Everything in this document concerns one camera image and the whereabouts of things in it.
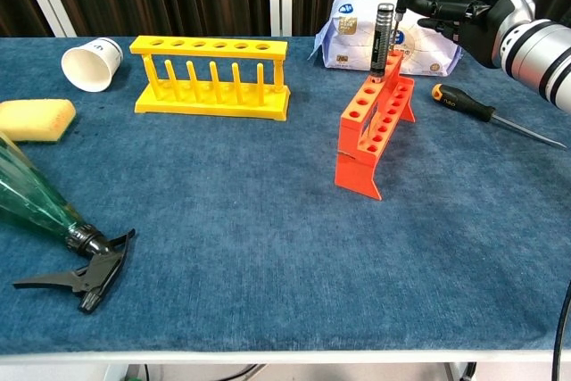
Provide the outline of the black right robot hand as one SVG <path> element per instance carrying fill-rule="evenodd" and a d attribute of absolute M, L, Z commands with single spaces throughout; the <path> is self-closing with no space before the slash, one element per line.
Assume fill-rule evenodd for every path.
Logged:
<path fill-rule="evenodd" d="M 500 46 L 507 33 L 535 19 L 533 0 L 407 0 L 432 29 L 467 51 L 486 68 L 501 66 Z"/>

